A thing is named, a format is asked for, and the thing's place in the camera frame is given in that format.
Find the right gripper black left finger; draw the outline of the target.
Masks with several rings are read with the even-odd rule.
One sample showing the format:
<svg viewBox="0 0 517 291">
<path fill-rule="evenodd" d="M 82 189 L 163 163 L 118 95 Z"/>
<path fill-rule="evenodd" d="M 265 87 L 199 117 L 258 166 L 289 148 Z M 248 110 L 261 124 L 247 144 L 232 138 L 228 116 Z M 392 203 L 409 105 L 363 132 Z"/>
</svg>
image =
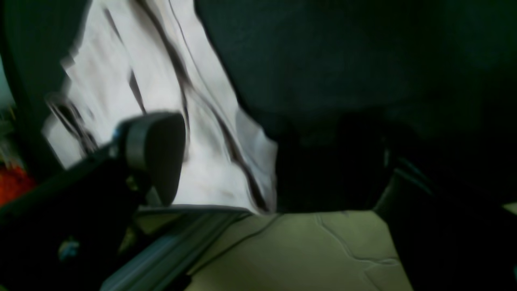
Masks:
<svg viewBox="0 0 517 291">
<path fill-rule="evenodd" d="M 104 147 L 2 206 L 1 286 L 100 290 L 148 192 L 163 206 L 174 200 L 185 147 L 182 114 L 131 118 Z"/>
</svg>

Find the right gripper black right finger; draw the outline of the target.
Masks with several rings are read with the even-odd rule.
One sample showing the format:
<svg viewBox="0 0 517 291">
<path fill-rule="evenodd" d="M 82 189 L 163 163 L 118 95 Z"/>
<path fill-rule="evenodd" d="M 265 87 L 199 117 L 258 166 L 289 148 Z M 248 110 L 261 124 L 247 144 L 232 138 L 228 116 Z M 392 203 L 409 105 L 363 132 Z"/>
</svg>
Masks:
<svg viewBox="0 0 517 291">
<path fill-rule="evenodd" d="M 279 141 L 277 210 L 372 210 L 415 291 L 515 291 L 516 215 L 408 129 L 344 118 L 331 144 Z"/>
</svg>

